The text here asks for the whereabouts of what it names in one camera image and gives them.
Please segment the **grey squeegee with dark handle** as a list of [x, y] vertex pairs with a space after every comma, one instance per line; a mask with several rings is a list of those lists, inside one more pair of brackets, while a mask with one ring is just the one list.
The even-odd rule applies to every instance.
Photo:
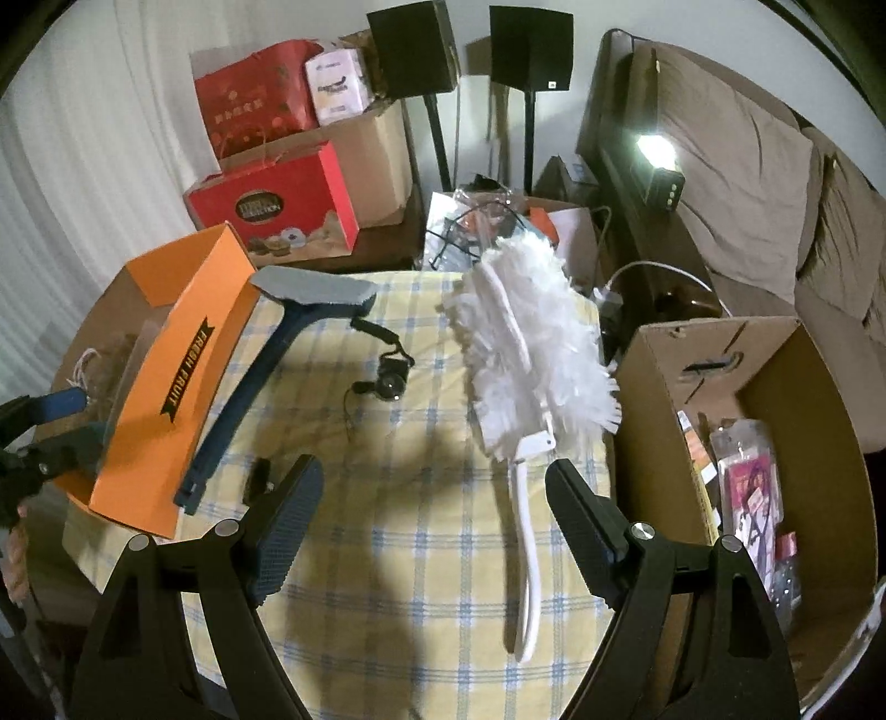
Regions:
[[363, 318], [373, 309], [378, 285], [357, 277], [268, 265], [254, 273], [251, 285], [282, 307], [282, 318], [207, 432], [190, 461], [174, 504], [194, 516], [226, 447], [236, 435], [258, 393], [296, 337], [314, 322]]

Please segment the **small black strap gadget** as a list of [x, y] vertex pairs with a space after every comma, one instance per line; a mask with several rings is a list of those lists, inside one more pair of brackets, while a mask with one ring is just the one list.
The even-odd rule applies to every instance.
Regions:
[[388, 345], [389, 349], [378, 356], [375, 378], [354, 381], [342, 396], [342, 412], [344, 413], [347, 436], [352, 436], [354, 430], [354, 420], [350, 408], [348, 408], [350, 398], [371, 394], [374, 398], [388, 402], [388, 404], [398, 402], [407, 390], [411, 369], [416, 364], [416, 360], [409, 352], [405, 351], [401, 337], [394, 330], [377, 324], [377, 322], [365, 320], [365, 318], [353, 318], [350, 321], [350, 327], [357, 333], [374, 337], [376, 341]]

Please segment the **orange cardboard fruit box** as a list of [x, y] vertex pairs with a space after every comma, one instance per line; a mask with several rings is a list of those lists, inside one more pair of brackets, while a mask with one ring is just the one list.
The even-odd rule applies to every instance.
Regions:
[[95, 471], [57, 480], [76, 506], [125, 527], [171, 538], [174, 496], [200, 440], [219, 381], [253, 313], [253, 261], [230, 225], [174, 240], [123, 265], [86, 318], [55, 372], [61, 390], [75, 369], [95, 372], [87, 351], [111, 356], [132, 336], [123, 364], [133, 378], [110, 393], [119, 409]]

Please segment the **small black clip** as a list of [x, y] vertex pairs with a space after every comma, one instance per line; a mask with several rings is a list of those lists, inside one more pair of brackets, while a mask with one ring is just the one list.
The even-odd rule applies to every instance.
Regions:
[[251, 471], [243, 486], [243, 502], [252, 506], [255, 501], [267, 492], [270, 476], [270, 460], [267, 457], [257, 457], [254, 460]]

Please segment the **yellow plaid tablecloth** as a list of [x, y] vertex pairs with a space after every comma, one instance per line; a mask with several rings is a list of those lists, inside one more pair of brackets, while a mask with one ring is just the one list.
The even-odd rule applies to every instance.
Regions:
[[530, 477], [542, 606], [530, 660], [512, 657], [519, 553], [508, 477], [473, 434], [461, 348], [441, 299], [454, 276], [377, 276], [371, 320], [414, 363], [396, 402], [356, 396], [382, 344], [344, 321], [317, 324], [240, 424], [180, 538], [245, 510], [257, 459], [282, 476], [300, 455], [324, 492], [284, 588], [260, 616], [317, 718], [556, 718], [610, 622], [591, 597]]

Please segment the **open brown cardboard box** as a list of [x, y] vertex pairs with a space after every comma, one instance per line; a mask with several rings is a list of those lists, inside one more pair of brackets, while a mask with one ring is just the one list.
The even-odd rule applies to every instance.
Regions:
[[612, 495], [670, 540], [748, 551], [810, 718], [878, 625], [877, 525], [846, 405], [788, 316], [640, 327], [616, 371]]

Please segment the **red collection gift box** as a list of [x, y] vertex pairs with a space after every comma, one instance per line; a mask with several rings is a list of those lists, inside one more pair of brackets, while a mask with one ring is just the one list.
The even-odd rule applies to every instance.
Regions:
[[206, 178], [185, 193], [185, 204], [201, 228], [230, 225], [257, 267], [347, 256], [359, 234], [327, 141]]

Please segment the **white fluffy duster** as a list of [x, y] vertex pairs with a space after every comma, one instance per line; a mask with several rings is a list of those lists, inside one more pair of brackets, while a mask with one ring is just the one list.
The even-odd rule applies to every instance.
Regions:
[[538, 643], [542, 603], [532, 465], [616, 434], [617, 383], [602, 362], [590, 301], [574, 290], [550, 240], [533, 231], [485, 249], [443, 311], [461, 343], [483, 451], [508, 473], [521, 582], [513, 657], [525, 663]]

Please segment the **red paper gift bag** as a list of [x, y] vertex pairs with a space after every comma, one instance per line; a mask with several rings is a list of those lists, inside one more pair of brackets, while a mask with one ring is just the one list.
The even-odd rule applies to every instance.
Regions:
[[219, 163], [320, 127], [306, 63], [321, 51], [315, 40], [284, 40], [195, 80], [201, 119]]

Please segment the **large brown cardboard box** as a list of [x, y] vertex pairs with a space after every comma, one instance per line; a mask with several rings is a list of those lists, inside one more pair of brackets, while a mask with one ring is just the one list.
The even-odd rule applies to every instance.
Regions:
[[222, 171], [233, 171], [323, 141], [335, 148], [359, 225], [401, 224], [413, 192], [413, 172], [399, 100], [380, 100], [362, 116], [264, 142], [222, 159], [219, 165]]

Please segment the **white pink tissue pack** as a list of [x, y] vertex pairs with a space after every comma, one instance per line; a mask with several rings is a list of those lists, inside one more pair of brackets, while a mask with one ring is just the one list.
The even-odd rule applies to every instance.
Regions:
[[305, 74], [320, 126], [362, 116], [373, 105], [374, 92], [357, 48], [324, 51], [305, 63]]

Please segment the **brown sofa with cushions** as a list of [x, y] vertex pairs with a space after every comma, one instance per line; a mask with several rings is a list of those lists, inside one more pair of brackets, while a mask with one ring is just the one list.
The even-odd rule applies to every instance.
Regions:
[[[667, 136], [685, 176], [674, 212], [643, 203], [633, 140]], [[580, 155], [614, 212], [602, 279], [628, 328], [796, 316], [859, 444], [884, 445], [884, 199], [778, 97], [677, 45], [604, 34]]]

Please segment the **bright lamp light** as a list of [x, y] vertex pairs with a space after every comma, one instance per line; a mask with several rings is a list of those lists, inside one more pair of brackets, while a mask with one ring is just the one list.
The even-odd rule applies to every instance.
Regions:
[[676, 210], [685, 176], [667, 136], [644, 133], [633, 140], [631, 174], [647, 207], [661, 212]]

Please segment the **left black speaker on stand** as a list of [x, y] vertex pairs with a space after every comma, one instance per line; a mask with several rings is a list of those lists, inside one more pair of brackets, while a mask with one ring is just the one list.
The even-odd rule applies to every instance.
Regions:
[[447, 4], [414, 2], [375, 9], [367, 13], [367, 20], [388, 95], [424, 101], [441, 187], [452, 192], [439, 96], [456, 90], [460, 66]]

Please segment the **black speaker on stand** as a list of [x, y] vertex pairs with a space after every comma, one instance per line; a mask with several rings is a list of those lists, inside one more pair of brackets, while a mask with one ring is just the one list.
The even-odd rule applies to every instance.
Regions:
[[529, 6], [491, 6], [491, 81], [524, 95], [524, 192], [534, 177], [536, 97], [568, 91], [574, 69], [572, 13]]
[[452, 192], [439, 96], [456, 90], [460, 66], [447, 4], [414, 2], [375, 9], [367, 13], [367, 20], [388, 95], [424, 101], [441, 187]]

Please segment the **right black speaker on stand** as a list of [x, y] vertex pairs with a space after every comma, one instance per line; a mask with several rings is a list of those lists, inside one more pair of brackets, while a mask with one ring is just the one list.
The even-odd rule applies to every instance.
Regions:
[[529, 6], [491, 6], [491, 81], [524, 95], [524, 192], [534, 177], [536, 97], [568, 91], [574, 69], [572, 13]]

